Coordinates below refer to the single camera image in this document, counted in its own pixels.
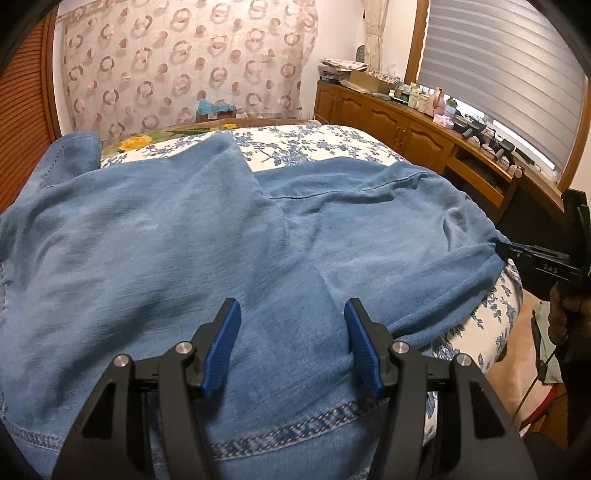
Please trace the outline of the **person's right hand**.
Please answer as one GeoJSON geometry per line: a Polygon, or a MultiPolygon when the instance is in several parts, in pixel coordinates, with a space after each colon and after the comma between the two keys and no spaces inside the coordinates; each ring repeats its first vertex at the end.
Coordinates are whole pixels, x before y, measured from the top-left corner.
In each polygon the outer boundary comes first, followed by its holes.
{"type": "Polygon", "coordinates": [[[565,289],[556,283],[550,292],[548,335],[554,345],[575,333],[590,338],[591,299],[583,296],[567,296],[565,289]]]}

